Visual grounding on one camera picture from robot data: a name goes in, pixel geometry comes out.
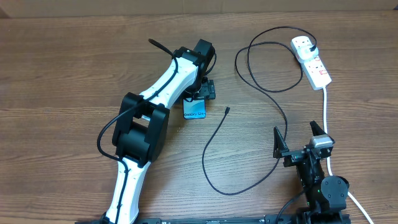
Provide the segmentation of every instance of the black metal bracket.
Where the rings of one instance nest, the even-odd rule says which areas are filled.
[[[216,89],[214,87],[214,81],[208,80],[207,77],[203,77],[203,83],[198,92],[193,95],[194,100],[214,100],[216,98]]]
[[[311,155],[314,160],[331,156],[335,140],[327,135],[315,121],[311,121],[310,125],[313,133],[310,144],[304,146],[304,150],[295,151],[289,150],[278,127],[274,127],[273,157],[276,159],[284,158],[284,166],[290,167],[301,164],[303,160],[308,159],[308,155]]]
[[[138,167],[143,167],[148,161],[154,162],[159,156],[164,146],[170,113],[162,104],[142,102],[143,97],[133,93],[123,98],[119,114],[138,104],[141,106],[120,117],[112,137],[116,155],[129,156],[138,163]],[[134,117],[140,118],[142,115],[150,117],[148,127],[134,122]]]

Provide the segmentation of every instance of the blue label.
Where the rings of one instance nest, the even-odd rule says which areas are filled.
[[[192,102],[183,101],[185,119],[206,118],[205,100],[194,100]]]

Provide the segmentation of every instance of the robotic arm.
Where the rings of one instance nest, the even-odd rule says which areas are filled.
[[[173,55],[178,68],[172,60],[167,71],[149,89],[140,95],[128,93],[123,98],[119,114],[126,114],[116,122],[112,144],[124,164],[118,161],[118,178],[110,208],[100,220],[88,223],[134,223],[145,174],[164,145],[171,106],[180,97],[215,99],[214,82],[206,77],[206,70],[215,55],[212,44],[199,40],[193,50],[181,47]],[[134,118],[149,120],[148,127],[134,122]]]
[[[277,127],[274,128],[274,158],[284,158],[284,167],[296,167],[307,198],[308,207],[299,208],[295,215],[269,215],[269,223],[295,224],[350,224],[346,208],[349,183],[344,177],[328,176],[322,171],[321,159],[331,156],[335,140],[315,121],[310,122],[313,136],[303,150],[291,151]]]

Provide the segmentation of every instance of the white power cord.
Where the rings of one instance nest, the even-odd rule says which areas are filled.
[[[326,87],[323,87],[323,130],[328,133],[328,125],[326,122],[326,104],[327,104],[327,93],[326,93]],[[327,157],[326,159],[326,166],[328,168],[328,173],[329,175],[333,175],[331,172],[331,164],[330,164],[330,157]],[[348,196],[351,198],[351,200],[358,206],[360,211],[363,213],[363,215],[366,217],[368,222],[370,224],[374,224],[371,217],[368,215],[368,213],[365,211],[365,209],[362,207],[362,205],[354,198],[354,195],[348,192]]]

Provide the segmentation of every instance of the power plug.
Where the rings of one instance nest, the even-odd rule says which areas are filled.
[[[298,52],[304,47],[302,46],[303,44],[305,44],[306,47],[313,46],[308,37],[300,36],[293,38],[290,44],[293,48],[293,51],[297,52],[296,58],[301,63],[305,75],[307,76],[314,90],[321,90],[324,86],[327,86],[329,83],[331,83],[330,75],[318,55],[307,60],[302,60],[302,58],[300,58]]]
[[[296,54],[297,60],[300,63],[311,60],[319,54],[318,47],[315,47],[315,50],[311,51],[313,45],[311,43],[311,40],[306,36],[293,38],[290,45],[292,46],[293,51]]]

